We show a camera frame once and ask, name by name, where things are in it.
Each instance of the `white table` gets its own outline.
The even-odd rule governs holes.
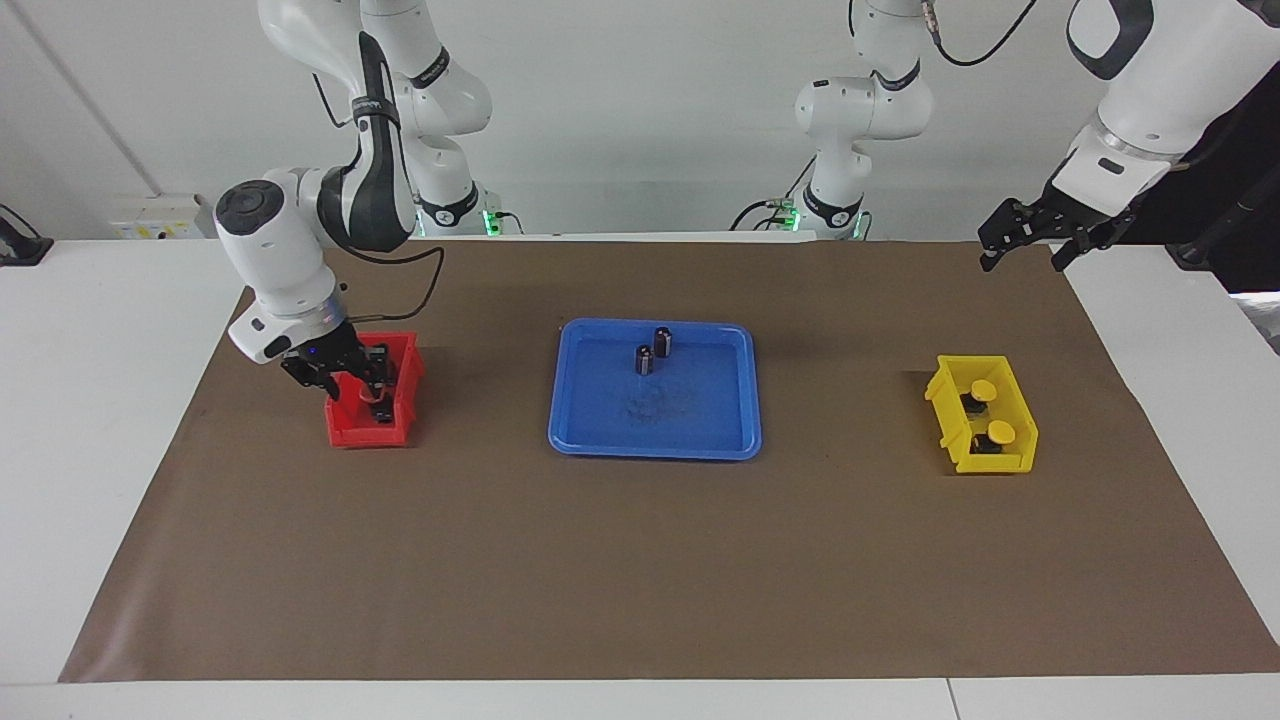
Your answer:
[[[1280,635],[1280,357],[1160,249],[1069,278]],[[0,269],[0,717],[1280,717],[1280,675],[56,685],[239,291],[211,241],[64,242]]]

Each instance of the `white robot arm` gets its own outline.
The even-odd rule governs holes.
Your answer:
[[[301,384],[337,397],[330,375],[348,372],[380,397],[393,370],[357,340],[319,238],[389,252],[413,232],[416,204],[443,208],[433,217],[449,231],[479,218],[483,190],[443,136],[481,129],[489,95],[452,61],[421,0],[260,0],[259,18],[279,50],[343,83],[360,145],[347,165],[275,169],[219,200],[219,238],[256,296],[228,334]]]
[[[846,238],[856,228],[872,160],[860,140],[900,140],[924,132],[933,92],[920,77],[927,36],[919,0],[855,0],[858,55],[870,77],[818,79],[800,91],[796,120],[818,149],[813,177],[796,190],[796,227]]]
[[[1108,82],[1039,200],[1007,199],[978,231],[982,266],[1016,247],[1065,238],[1062,270],[1115,243],[1132,202],[1280,60],[1275,0],[1076,0],[1071,53]]]

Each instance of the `black cable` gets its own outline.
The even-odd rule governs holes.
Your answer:
[[[791,197],[791,193],[795,192],[797,187],[800,187],[800,181],[804,179],[805,173],[808,173],[817,161],[818,161],[817,155],[809,158],[809,164],[805,165],[803,170],[800,170],[800,174],[796,176],[796,182],[791,183],[791,187],[787,190],[787,193],[783,195],[782,197]]]
[[[424,250],[422,252],[419,252],[417,255],[411,255],[408,258],[375,258],[372,255],[365,255],[364,252],[356,250],[355,247],[347,247],[346,245],[338,242],[337,240],[334,241],[334,245],[337,245],[338,249],[346,252],[347,255],[351,255],[352,258],[360,258],[365,263],[372,263],[375,265],[407,265],[410,263],[416,263],[422,258],[430,258],[431,255],[435,255],[438,250],[440,250],[439,247],[433,247],[430,250]]]
[[[525,234],[525,223],[520,222],[520,215],[515,213],[494,213],[494,218],[512,218],[516,220],[516,227],[520,228],[520,234]]]
[[[737,218],[733,219],[733,224],[730,225],[728,229],[736,231],[737,225],[742,224],[742,220],[745,220],[746,217],[751,214],[751,210],[759,210],[760,208],[767,208],[768,205],[769,205],[768,200],[758,200],[755,202],[751,202],[750,205],[744,208],[741,213],[737,214]]]
[[[796,182],[791,183],[791,187],[788,187],[788,188],[787,188],[787,191],[786,191],[786,192],[785,192],[785,193],[782,195],[782,197],[791,197],[791,193],[792,193],[792,192],[795,192],[795,190],[796,190],[797,187],[800,187],[800,181],[803,181],[803,179],[804,179],[804,176],[805,176],[805,173],[808,173],[808,172],[809,172],[809,169],[810,169],[810,168],[813,168],[813,167],[814,167],[814,164],[815,164],[817,161],[818,161],[818,156],[817,156],[817,155],[814,155],[813,158],[809,158],[809,163],[808,163],[808,164],[806,164],[806,165],[804,167],[804,169],[803,169],[803,170],[800,170],[800,174],[799,174],[799,176],[796,176]],[[782,211],[782,209],[781,209],[781,208],[778,208],[777,210],[774,210],[774,211],[773,211],[773,217],[772,217],[772,218],[769,218],[769,219],[771,219],[771,220],[774,220],[774,222],[777,222],[777,223],[781,223],[781,222],[782,222],[782,219],[781,219],[781,218],[778,218],[778,213],[780,213],[780,211]]]
[[[356,315],[353,318],[348,318],[348,322],[351,322],[352,324],[358,324],[358,323],[372,323],[378,320],[408,320],[416,316],[419,313],[421,313],[422,309],[426,307],[426,304],[431,301],[431,296],[435,295],[435,286],[436,283],[440,282],[440,270],[444,269],[444,246],[438,245],[428,250],[426,252],[413,256],[413,260],[421,260],[428,255],[439,255],[439,259],[435,261],[435,272],[431,274],[431,284],[426,287],[426,295],[422,296],[422,301],[417,304],[417,307],[413,307],[408,313],[403,313],[399,315]]]
[[[27,229],[31,231],[32,237],[35,237],[35,238],[44,237],[42,234],[40,234],[40,231],[37,231],[31,223],[27,222],[27,218],[23,218],[22,215],[19,215],[18,211],[14,210],[13,208],[5,205],[4,202],[0,202],[0,210],[4,210],[5,213],[9,213],[10,215],[13,215],[13,219],[15,219],[19,223],[27,225]]]
[[[995,55],[996,53],[998,53],[1000,49],[1004,47],[1006,42],[1009,42],[1009,38],[1014,36],[1014,32],[1018,31],[1018,27],[1023,24],[1024,19],[1027,19],[1027,14],[1030,13],[1032,8],[1036,6],[1036,3],[1039,3],[1039,0],[1028,0],[1027,6],[1023,8],[1023,12],[1018,14],[1018,19],[1014,20],[1014,24],[1009,26],[1009,29],[1005,31],[1005,36],[1000,38],[1000,42],[996,42],[996,45],[993,45],[991,47],[991,50],[987,50],[980,56],[974,58],[973,60],[959,60],[956,58],[952,58],[951,54],[947,53],[946,47],[942,46],[942,31],[937,29],[937,27],[938,27],[937,26],[937,18],[934,18],[934,22],[931,26],[932,29],[929,31],[929,35],[933,36],[933,45],[937,46],[938,54],[941,54],[942,58],[946,61],[951,63],[952,65],[961,67],[961,68],[972,68],[974,65],[978,65],[978,64],[982,64],[982,63],[986,63],[987,60],[989,60],[992,55]],[[933,10],[932,10],[932,4],[931,4],[929,5],[929,13],[932,13],[932,12]]]
[[[320,101],[324,102],[324,111],[329,114],[329,122],[333,123],[333,127],[340,128],[351,123],[351,119],[346,119],[339,123],[338,118],[334,117],[333,108],[329,106],[329,97],[325,96],[324,86],[320,85],[320,76],[311,73],[311,79],[316,81],[316,91],[320,92]]]

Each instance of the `brown paper mat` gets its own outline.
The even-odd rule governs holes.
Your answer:
[[[330,261],[356,313],[430,270]],[[749,328],[760,455],[556,454],[558,328],[589,315]],[[1280,670],[1041,249],[456,242],[406,325],[402,451],[330,450],[323,395],[224,338],[61,680]],[[950,473],[938,354],[1010,357],[1033,474]]]

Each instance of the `yellow knob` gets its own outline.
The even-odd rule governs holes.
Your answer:
[[[1012,445],[1012,442],[1018,439],[1018,433],[1014,432],[1014,427],[1009,423],[1004,420],[992,420],[991,424],[987,425],[987,437],[989,437],[991,442],[996,445]]]
[[[997,395],[1000,395],[1000,392],[996,391],[996,383],[991,380],[974,380],[973,384],[969,386],[969,397],[973,397],[978,402],[991,402],[992,400],[996,400]]]

